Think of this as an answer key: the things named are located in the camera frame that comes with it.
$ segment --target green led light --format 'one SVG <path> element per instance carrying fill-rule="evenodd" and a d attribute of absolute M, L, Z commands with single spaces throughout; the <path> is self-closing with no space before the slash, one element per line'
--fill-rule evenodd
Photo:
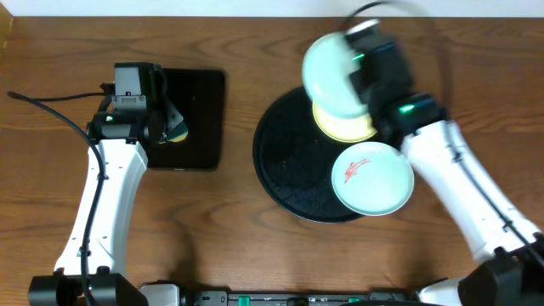
<path fill-rule="evenodd" d="M 414 109 L 414 105 L 404 105 L 399 107 L 399 111 L 403 114 L 407 113 L 408 111 L 411 111 Z"/>
<path fill-rule="evenodd" d="M 362 59 L 364 57 L 365 57 L 364 54 L 359 54 L 359 55 L 355 56 L 354 58 L 352 58 L 352 60 L 360 60 L 360 59 Z"/>

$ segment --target cable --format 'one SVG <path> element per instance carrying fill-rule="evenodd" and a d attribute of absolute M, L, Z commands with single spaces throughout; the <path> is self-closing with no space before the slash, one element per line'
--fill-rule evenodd
<path fill-rule="evenodd" d="M 428 16 L 427 14 L 425 14 L 424 10 L 422 10 L 421 8 L 419 8 L 417 5 L 413 3 L 402 3 L 402 2 L 396 2 L 396 1 L 375 1 L 372 3 L 368 3 L 366 5 L 363 5 L 360 8 L 357 8 L 351 15 L 345 17 L 342 21 L 341 27 L 345 28 L 349 26 L 349 24 L 355 18 L 355 16 L 357 16 L 361 12 L 366 11 L 367 9 L 374 8 L 378 5 L 383 5 L 383 4 L 403 4 L 405 6 L 404 9 L 406 11 L 416 12 L 419 15 Z M 428 35 L 431 38 L 435 38 L 436 25 L 434 24 L 433 19 L 430 17 L 428 18 L 428 26 L 425 28 L 425 30 L 429 30 Z M 438 45 L 434 45 L 434 47 L 435 47 L 435 51 L 437 51 Z M 446 67 L 445 65 L 446 62 L 447 64 L 449 64 L 449 61 L 442 60 L 440 58 L 439 52 L 436 52 L 436 57 L 437 57 L 437 64 L 439 67 L 439 77 L 441 79 L 441 89 L 443 92 L 443 99 L 447 102 L 451 98 L 451 86 L 450 86 L 452 83 L 451 69 L 449 69 L 450 68 L 449 66 Z M 516 235 L 516 237 L 518 237 L 518 239 L 524 243 L 524 246 L 527 252 L 529 252 L 529 254 L 544 270 L 544 259 L 542 259 L 542 256 L 533 248 L 533 246 L 527 241 L 527 239 L 525 239 L 525 237 L 518 231 L 518 229 L 513 225 L 512 220 L 509 217 L 505 216 L 502 213 L 501 209 L 499 209 L 499 207 L 489 198 L 489 196 L 485 193 L 484 189 L 478 184 L 474 176 L 468 170 L 467 165 L 463 162 L 462 153 L 459 152 L 455 147 L 453 137 L 451 136 L 451 130 L 448 128 L 448 122 L 445 123 L 445 138 L 451 150 L 451 153 L 454 156 L 454 162 L 457 162 L 459 164 L 459 166 L 461 167 L 462 171 L 465 173 L 467 178 L 476 187 L 478 192 L 488 202 L 491 208 L 493 208 L 493 210 L 496 212 L 498 217 L 504 222 L 505 226 L 508 227 Z"/>
<path fill-rule="evenodd" d="M 57 102 L 57 101 L 67 101 L 71 99 L 80 99 L 85 97 L 94 97 L 94 96 L 106 96 L 106 93 L 81 93 L 76 94 L 73 96 L 67 96 L 67 97 L 58 97 L 58 98 L 32 98 L 36 101 L 40 102 Z"/>
<path fill-rule="evenodd" d="M 104 177 L 105 177 L 105 169 L 104 169 L 104 163 L 102 162 L 102 157 L 100 156 L 99 151 L 94 146 L 91 139 L 83 132 L 74 122 L 72 122 L 70 119 L 66 118 L 62 114 L 60 114 L 58 111 L 40 103 L 36 99 L 32 99 L 29 97 L 26 97 L 20 93 L 14 93 L 12 91 L 8 91 L 8 96 L 12 99 L 19 99 L 26 101 L 32 105 L 35 105 L 42 110 L 56 116 L 60 120 L 62 120 L 64 123 L 70 126 L 76 133 L 78 133 L 83 139 L 85 139 L 85 142 L 87 142 L 88 146 L 91 148 L 91 151 L 94 153 L 94 156 L 96 157 L 96 161 L 99 164 L 99 176 L 98 176 L 98 183 L 96 185 L 96 191 L 94 192 L 94 198 L 93 202 L 91 204 L 91 209 L 88 213 L 87 223 L 85 224 L 85 230 L 83 231 L 83 238 L 82 238 L 82 246 L 80 249 L 81 252 L 81 258 L 82 258 L 82 289 L 83 293 L 85 293 L 85 300 L 87 302 L 87 306 L 94 306 L 94 299 L 91 295 L 91 292 L 88 288 L 88 240 L 91 233 L 91 228 L 93 226 L 93 220 L 94 215 L 96 214 L 96 208 L 98 206 L 99 198 L 100 198 L 100 192 L 102 191 L 102 185 L 104 184 Z"/>

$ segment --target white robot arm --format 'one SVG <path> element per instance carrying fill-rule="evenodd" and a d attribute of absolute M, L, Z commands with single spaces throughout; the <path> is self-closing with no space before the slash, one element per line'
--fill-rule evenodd
<path fill-rule="evenodd" d="M 111 273 L 127 277 L 128 226 L 136 190 L 147 168 L 147 156 L 139 142 L 127 144 L 125 139 L 103 139 L 96 147 L 105 162 L 106 178 L 88 242 L 88 271 L 94 274 L 100 269 L 108 269 Z M 99 173 L 96 158 L 90 149 L 88 157 L 87 182 L 76 223 L 54 267 L 55 271 L 63 270 L 64 275 L 82 273 L 79 248 Z"/>
<path fill-rule="evenodd" d="M 513 252 L 524 247 L 525 243 L 536 241 L 535 234 L 541 231 L 504 196 L 473 155 L 454 122 L 439 121 L 421 127 L 416 135 L 405 137 L 401 150 L 459 226 L 478 264 L 494 258 L 497 248 Z M 505 220 L 489 201 L 525 241 L 505 226 Z M 443 280 L 423 288 L 418 293 L 419 299 L 438 305 L 462 305 L 459 281 Z"/>

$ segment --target black tablet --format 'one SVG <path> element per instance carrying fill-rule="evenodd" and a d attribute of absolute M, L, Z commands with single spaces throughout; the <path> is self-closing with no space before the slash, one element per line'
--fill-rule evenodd
<path fill-rule="evenodd" d="M 158 144 L 147 152 L 148 167 L 213 170 L 221 155 L 225 74 L 217 70 L 165 69 L 167 96 L 189 129 L 178 143 Z"/>

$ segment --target white wall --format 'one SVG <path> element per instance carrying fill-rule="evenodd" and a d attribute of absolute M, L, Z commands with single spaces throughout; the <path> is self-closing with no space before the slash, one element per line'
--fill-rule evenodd
<path fill-rule="evenodd" d="M 410 0 L 438 17 L 544 17 L 544 0 Z M 341 16 L 365 0 L 0 0 L 13 16 Z M 405 15 L 373 8 L 366 15 Z"/>

